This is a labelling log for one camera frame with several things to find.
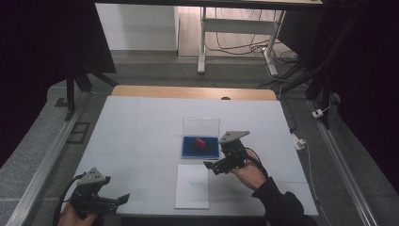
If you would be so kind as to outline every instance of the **metal frame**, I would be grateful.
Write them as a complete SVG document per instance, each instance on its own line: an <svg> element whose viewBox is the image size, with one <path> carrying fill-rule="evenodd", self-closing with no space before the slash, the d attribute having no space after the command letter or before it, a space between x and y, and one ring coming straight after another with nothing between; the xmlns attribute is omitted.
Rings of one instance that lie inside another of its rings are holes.
<svg viewBox="0 0 399 226"><path fill-rule="evenodd" d="M35 203L36 198L39 196L41 188L46 182L48 175L50 174L65 142L67 141L68 135L70 134L80 114L83 112L87 102L88 94L83 92L79 97L75 113L72 114L72 117L69 121L65 122L64 126L56 137L56 140L47 151L38 167L38 170L30 181L29 186L9 218L7 226L24 225L24 222L29 215L33 204Z"/></svg>
<svg viewBox="0 0 399 226"><path fill-rule="evenodd" d="M311 101L308 101L308 106L311 111L315 110L311 105ZM317 120L317 126L329 149L329 152L331 153L331 157L334 160L335 166L337 167L338 172L343 179L343 183L345 184L349 195L352 197L353 203L359 212L359 216L363 221L363 224L367 226L378 225L369 203L364 198L363 192L360 190L351 169L347 165L340 148L335 142L334 136L321 121Z"/></svg>
<svg viewBox="0 0 399 226"><path fill-rule="evenodd" d="M186 6L210 8L253 8L275 10L301 10L301 11L328 11L340 8L356 8L359 2L350 4L315 4L295 3L284 1L257 1L257 0L95 0L95 3L130 4L130 5L156 5L156 6Z"/></svg>

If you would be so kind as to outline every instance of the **black sleeve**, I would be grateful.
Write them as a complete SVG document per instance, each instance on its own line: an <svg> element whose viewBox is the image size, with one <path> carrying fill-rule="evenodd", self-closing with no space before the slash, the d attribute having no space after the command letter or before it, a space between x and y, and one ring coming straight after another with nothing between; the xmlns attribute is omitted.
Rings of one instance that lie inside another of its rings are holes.
<svg viewBox="0 0 399 226"><path fill-rule="evenodd" d="M291 192L281 194L272 177L267 178L253 194L265 209L264 216L273 226L313 226L316 222L304 215L301 202Z"/></svg>

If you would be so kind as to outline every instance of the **black curtain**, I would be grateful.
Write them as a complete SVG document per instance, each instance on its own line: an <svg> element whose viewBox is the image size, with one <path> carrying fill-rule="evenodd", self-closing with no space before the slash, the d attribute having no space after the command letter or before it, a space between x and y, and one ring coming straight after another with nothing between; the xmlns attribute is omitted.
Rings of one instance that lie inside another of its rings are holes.
<svg viewBox="0 0 399 226"><path fill-rule="evenodd" d="M371 0L337 55L332 88L348 127L399 192L399 16L396 1Z"/></svg>
<svg viewBox="0 0 399 226"><path fill-rule="evenodd" d="M0 166L46 104L48 88L65 80L72 64L115 72L97 10L89 1L3 1L0 60Z"/></svg>

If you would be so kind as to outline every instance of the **white table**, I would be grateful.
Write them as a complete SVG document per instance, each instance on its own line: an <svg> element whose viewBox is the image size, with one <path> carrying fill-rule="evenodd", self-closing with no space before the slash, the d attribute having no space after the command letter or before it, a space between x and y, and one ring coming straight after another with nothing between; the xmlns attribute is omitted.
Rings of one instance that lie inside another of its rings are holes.
<svg viewBox="0 0 399 226"><path fill-rule="evenodd" d="M255 150L280 191L292 191L317 215L279 102L174 98L108 97L76 171L97 167L111 176L100 196L116 199L131 193L118 214L147 216L262 216L252 191L233 175L209 170L209 209L175 209L177 166L201 165L181 159L183 117L220 118L219 135L248 130L244 145Z"/></svg>

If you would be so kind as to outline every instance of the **gray carpet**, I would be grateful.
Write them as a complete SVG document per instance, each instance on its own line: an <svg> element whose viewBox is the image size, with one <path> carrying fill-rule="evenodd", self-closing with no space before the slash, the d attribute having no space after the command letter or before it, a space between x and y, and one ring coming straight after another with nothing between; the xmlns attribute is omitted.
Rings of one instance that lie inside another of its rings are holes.
<svg viewBox="0 0 399 226"><path fill-rule="evenodd" d="M121 84L148 86L179 87L222 87L255 89L271 81L266 74L264 63L248 64L211 63L206 65L206 74L197 75L197 64L189 63L137 63L117 64L118 75L109 77ZM280 73L286 72L290 65L279 66ZM80 158L88 144L90 135L101 113L106 96L111 88L95 77L90 77L93 92L90 102L78 122L87 122L88 135L81 143L67 143L56 162L39 199L30 213L25 225L50 225L56 199L72 178ZM311 153L311 169L318 203L323 207L332 225L362 225L356 206L348 195L343 180L338 173L323 141L316 121L312 118L307 100L304 98L305 87L293 89L279 98L287 122L298 137L307 140ZM65 83L49 89L47 105L32 126L21 145L6 165L0 169L0 225L5 225L18 200L30 182L49 145L60 130L66 109L55 107L58 98L65 98ZM373 159L353 136L336 113L336 105L330 109L331 132L343 150L351 170L372 207L380 225L396 225L399 222L399 198ZM70 136L69 140L80 137ZM309 152L298 152L303 170L310 183ZM320 216L316 217L319 225L328 225L317 205ZM196 221L198 225L210 225L208 221ZM121 225L120 217L106 217L105 225Z"/></svg>

